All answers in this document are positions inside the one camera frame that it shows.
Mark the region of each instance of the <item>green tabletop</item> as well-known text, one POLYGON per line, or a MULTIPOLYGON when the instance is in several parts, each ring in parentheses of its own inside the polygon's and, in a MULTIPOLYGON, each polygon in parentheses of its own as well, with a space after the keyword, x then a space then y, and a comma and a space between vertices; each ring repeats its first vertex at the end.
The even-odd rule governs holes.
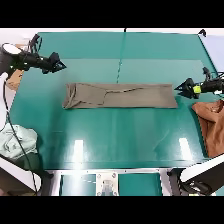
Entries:
MULTIPOLYGON (((41 54, 58 52, 67 69, 23 75, 11 108, 14 124, 38 133, 45 169, 187 166, 207 159, 194 99, 174 91, 177 109, 62 109, 67 82, 172 83, 204 80, 214 67, 197 35, 40 33, 41 54), (83 147, 75 147, 82 140, 83 147)), ((211 93, 200 101, 214 101, 211 93)))

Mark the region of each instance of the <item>wire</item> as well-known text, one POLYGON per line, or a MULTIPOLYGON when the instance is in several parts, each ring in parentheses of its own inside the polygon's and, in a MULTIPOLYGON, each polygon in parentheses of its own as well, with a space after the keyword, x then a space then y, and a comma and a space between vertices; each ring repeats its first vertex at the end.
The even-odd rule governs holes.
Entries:
POLYGON ((6 81, 4 82, 4 86, 3 86, 3 99, 4 99, 5 107, 6 107, 6 110, 7 110, 7 118, 8 118, 8 122, 9 122, 11 128, 12 128, 13 135, 15 136, 17 142, 18 142, 19 145, 20 145, 20 148, 21 148, 22 151, 23 151, 24 156, 26 157, 26 160, 27 160, 29 169, 30 169, 30 171, 31 171, 31 173, 32 173, 32 177, 33 177, 33 184, 34 184, 34 188, 35 188, 35 195, 37 196, 37 186, 36 186, 36 183, 35 183, 34 173, 33 173, 33 171, 32 171, 32 166, 31 166, 31 164, 30 164, 30 160, 29 160, 29 158, 28 158, 28 156, 27 156, 27 154, 26 154, 26 152, 25 152, 25 150, 24 150, 24 148, 23 148, 21 142, 19 141, 18 136, 16 135, 15 129, 13 128, 13 125, 12 125, 12 122, 11 122, 11 119, 10 119, 10 116, 9 116, 8 105, 7 105, 7 101, 6 101, 6 97, 5 97, 5 84, 6 84, 6 81))

